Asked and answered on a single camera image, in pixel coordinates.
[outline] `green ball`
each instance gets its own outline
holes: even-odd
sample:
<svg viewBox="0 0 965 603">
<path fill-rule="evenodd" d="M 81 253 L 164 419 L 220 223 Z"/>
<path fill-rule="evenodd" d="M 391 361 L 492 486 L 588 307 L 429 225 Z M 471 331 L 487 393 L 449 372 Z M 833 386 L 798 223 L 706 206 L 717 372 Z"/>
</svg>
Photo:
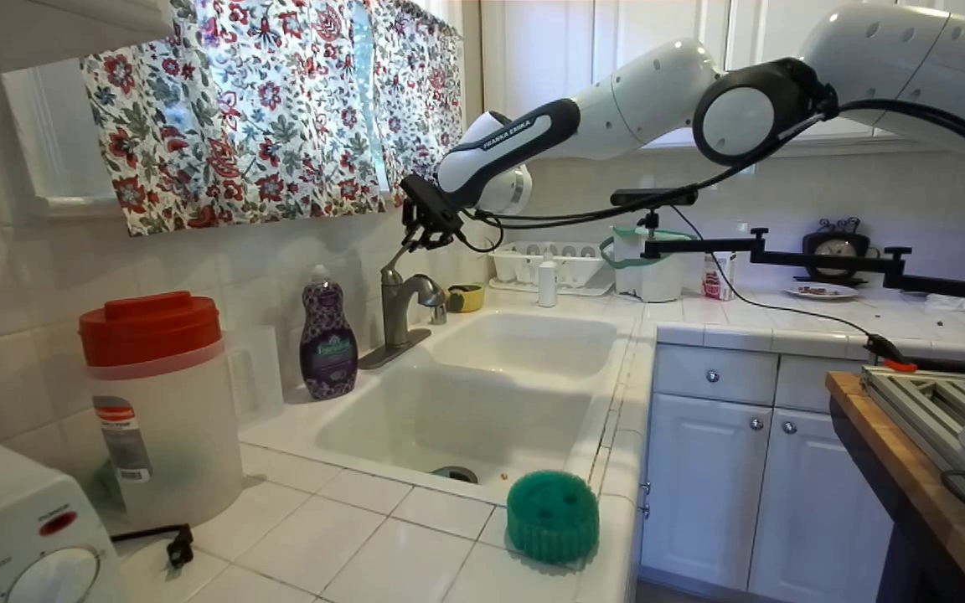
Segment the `green ball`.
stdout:
<svg viewBox="0 0 965 603">
<path fill-rule="evenodd" d="M 598 549 L 598 500 L 569 474 L 530 474 L 511 491 L 505 542 L 544 565 L 574 565 Z"/>
</svg>

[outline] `curtain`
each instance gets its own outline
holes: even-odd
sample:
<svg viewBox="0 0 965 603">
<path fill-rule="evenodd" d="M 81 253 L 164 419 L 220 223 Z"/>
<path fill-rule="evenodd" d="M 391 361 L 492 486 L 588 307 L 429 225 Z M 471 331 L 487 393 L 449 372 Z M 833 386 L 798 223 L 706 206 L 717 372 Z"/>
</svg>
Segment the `curtain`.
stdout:
<svg viewBox="0 0 965 603">
<path fill-rule="evenodd" d="M 81 62 L 131 236 L 391 213 L 464 132 L 460 38 L 401 0 L 174 0 Z"/>
</svg>

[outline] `kitchen sink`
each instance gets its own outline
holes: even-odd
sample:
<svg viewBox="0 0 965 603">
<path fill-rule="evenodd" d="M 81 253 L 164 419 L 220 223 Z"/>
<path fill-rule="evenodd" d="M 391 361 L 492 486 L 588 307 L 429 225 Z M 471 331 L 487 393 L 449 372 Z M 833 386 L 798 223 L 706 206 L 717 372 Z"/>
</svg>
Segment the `kitchen sink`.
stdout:
<svg viewBox="0 0 965 603">
<path fill-rule="evenodd" d="M 500 496 L 532 470 L 589 478 L 624 349 L 619 323 L 484 312 L 436 330 L 336 402 L 307 449 Z"/>
</svg>

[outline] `tile backsplash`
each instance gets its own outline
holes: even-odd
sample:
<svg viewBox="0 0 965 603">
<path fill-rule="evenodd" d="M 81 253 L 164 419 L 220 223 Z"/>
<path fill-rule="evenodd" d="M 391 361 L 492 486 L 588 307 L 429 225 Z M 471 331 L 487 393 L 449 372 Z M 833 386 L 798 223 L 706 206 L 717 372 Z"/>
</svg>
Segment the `tile backsplash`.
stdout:
<svg viewBox="0 0 965 603">
<path fill-rule="evenodd" d="M 636 153 L 609 163 L 536 161 L 530 213 L 607 208 L 613 188 L 686 183 L 714 171 L 685 153 Z M 878 244 L 915 247 L 912 273 L 965 280 L 965 159 L 958 153 L 777 159 L 706 192 L 686 216 L 706 236 L 769 225 L 770 247 L 798 247 L 798 238 L 819 218 L 859 216 L 872 225 Z M 545 233 L 545 238 L 601 242 L 607 228 Z M 127 238 L 114 218 L 41 218 L 0 99 L 0 444 L 74 470 L 68 444 L 77 415 L 86 414 L 77 316 L 107 300 L 169 288 L 210 294 L 228 339 L 270 331 L 277 368 L 292 372 L 301 323 L 298 291 L 312 264 L 322 261 L 346 288 L 346 312 L 361 349 L 377 347 L 383 330 L 378 269 L 391 259 L 398 238 L 398 216 L 169 238 Z M 484 261 L 449 247 L 409 255 L 401 273 L 468 281 L 484 273 Z M 746 275 L 769 281 L 777 273 L 754 269 Z"/>
</svg>

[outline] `dish soap bottle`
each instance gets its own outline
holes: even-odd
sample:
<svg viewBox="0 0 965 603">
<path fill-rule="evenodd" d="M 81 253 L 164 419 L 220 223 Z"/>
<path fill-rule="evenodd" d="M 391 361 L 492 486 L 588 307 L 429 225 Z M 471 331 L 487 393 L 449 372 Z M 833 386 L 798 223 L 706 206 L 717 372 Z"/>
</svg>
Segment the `dish soap bottle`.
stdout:
<svg viewBox="0 0 965 603">
<path fill-rule="evenodd" d="M 351 393 L 358 349 L 343 312 L 343 288 L 327 280 L 324 264 L 314 264 L 312 281 L 301 291 L 306 331 L 301 331 L 301 379 L 312 400 L 336 400 Z"/>
</svg>

